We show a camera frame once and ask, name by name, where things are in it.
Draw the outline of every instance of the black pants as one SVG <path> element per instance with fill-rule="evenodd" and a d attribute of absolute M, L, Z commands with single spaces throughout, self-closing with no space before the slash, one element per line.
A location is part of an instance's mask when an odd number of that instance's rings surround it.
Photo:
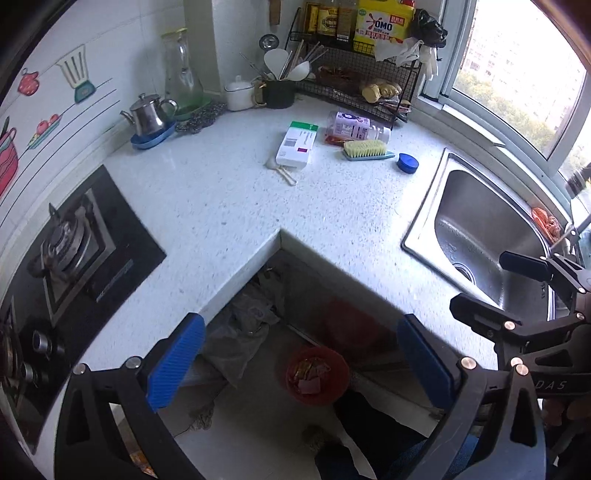
<path fill-rule="evenodd" d="M 375 475 L 382 478 L 394 460 L 410 447 L 425 440 L 413 429 L 376 410 L 361 393 L 348 390 L 334 404 L 347 434 L 365 455 Z M 315 458 L 322 480 L 367 480 L 353 463 L 344 445 L 328 444 Z"/>

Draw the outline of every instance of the black plastic bag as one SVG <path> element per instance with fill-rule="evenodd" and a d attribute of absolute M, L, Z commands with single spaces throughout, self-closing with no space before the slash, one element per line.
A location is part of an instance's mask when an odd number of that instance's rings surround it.
<path fill-rule="evenodd" d="M 446 45 L 447 30 L 422 8 L 414 13 L 410 34 L 418 40 L 423 40 L 427 47 L 443 48 Z"/>

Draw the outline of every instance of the orange cloth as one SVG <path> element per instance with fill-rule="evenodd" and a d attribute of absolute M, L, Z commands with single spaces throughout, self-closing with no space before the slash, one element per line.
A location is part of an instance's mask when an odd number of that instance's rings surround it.
<path fill-rule="evenodd" d="M 544 236 L 553 244 L 560 238 L 562 229 L 555 216 L 549 215 L 543 208 L 534 208 L 531 216 Z"/>

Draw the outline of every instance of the stainless steel sink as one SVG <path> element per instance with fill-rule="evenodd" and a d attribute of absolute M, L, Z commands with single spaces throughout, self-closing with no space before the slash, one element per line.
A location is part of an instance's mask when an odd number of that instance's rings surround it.
<path fill-rule="evenodd" d="M 507 272 L 505 250 L 547 257 L 530 207 L 493 173 L 446 150 L 402 247 L 461 290 L 523 320 L 553 318 L 546 283 Z"/>

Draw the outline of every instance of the tree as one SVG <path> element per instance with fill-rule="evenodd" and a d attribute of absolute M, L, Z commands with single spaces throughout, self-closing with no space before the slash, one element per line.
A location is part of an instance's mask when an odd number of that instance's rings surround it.
<path fill-rule="evenodd" d="M 501 117 L 539 151 L 544 151 L 552 142 L 554 131 L 551 128 L 497 94 L 490 82 L 482 82 L 473 74 L 460 70 L 454 88 Z"/>

